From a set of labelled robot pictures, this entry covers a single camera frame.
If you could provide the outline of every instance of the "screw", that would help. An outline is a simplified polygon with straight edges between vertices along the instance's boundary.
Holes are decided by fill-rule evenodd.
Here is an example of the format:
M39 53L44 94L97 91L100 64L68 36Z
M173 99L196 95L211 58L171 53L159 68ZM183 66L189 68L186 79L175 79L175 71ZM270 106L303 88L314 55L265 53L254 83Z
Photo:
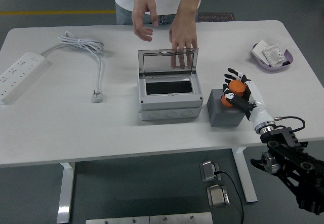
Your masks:
M314 169L313 164L308 163L308 162L302 162L302 163L300 164L300 166L301 166L304 170L312 170L312 169Z
M269 144L269 146L272 146L272 147L279 146L279 143L277 141L269 141L268 144Z

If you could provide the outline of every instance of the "robot finger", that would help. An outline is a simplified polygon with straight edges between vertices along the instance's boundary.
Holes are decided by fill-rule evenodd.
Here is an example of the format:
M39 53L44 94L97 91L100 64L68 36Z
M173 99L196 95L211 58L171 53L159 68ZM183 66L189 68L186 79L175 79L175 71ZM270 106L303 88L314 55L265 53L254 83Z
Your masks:
M224 76L230 80L236 80L236 77L230 75L230 74L224 74Z

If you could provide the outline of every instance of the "yellow floor line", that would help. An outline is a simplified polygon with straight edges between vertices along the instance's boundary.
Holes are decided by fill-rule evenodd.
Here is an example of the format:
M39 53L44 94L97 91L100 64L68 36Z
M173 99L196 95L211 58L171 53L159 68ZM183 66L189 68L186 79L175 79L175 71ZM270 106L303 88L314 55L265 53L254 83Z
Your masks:
M0 15L74 15L115 14L116 10L51 10L51 11L1 11Z

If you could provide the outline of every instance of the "clear plastic lid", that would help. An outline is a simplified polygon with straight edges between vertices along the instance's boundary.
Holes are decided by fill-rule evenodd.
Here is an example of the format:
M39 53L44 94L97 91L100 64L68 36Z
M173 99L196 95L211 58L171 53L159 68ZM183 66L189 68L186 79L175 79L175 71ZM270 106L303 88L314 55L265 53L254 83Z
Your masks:
M139 75L195 73L197 56L198 48L140 50Z

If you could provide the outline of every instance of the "power strip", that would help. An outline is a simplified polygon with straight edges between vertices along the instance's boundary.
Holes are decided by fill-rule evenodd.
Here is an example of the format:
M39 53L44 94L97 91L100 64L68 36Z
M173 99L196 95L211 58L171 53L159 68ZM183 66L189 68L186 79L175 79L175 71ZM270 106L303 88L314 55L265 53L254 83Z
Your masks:
M44 56L25 53L0 77L0 104L8 104L47 64Z

